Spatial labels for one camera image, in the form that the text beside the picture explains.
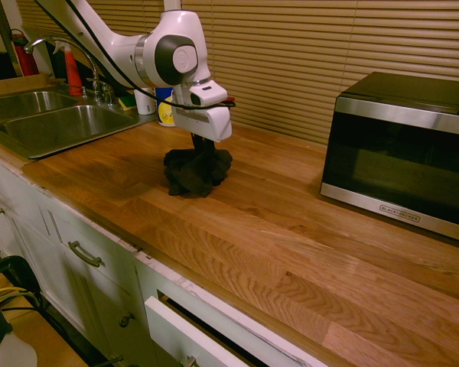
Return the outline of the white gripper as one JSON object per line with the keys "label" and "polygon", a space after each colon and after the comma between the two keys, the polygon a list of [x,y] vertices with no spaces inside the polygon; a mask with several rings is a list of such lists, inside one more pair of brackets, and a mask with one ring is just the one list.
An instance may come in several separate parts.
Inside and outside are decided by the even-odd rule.
{"label": "white gripper", "polygon": [[191,132],[196,152],[215,154],[213,141],[222,141],[231,136],[232,126],[229,107],[208,106],[227,99],[227,91],[219,84],[200,84],[173,87],[174,102],[184,106],[203,106],[203,109],[172,108],[174,124]]}

